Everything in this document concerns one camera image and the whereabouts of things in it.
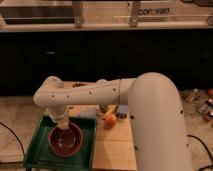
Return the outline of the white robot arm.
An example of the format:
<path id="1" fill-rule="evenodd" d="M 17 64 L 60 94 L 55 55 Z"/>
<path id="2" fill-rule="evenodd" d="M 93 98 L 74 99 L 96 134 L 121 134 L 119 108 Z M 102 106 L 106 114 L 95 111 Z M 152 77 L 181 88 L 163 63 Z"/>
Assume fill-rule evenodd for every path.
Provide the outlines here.
<path id="1" fill-rule="evenodd" d="M 137 171 L 193 171 L 180 94 L 163 74 L 149 72 L 75 88 L 50 76 L 33 100 L 54 117 L 67 105 L 126 105 L 132 116 Z"/>

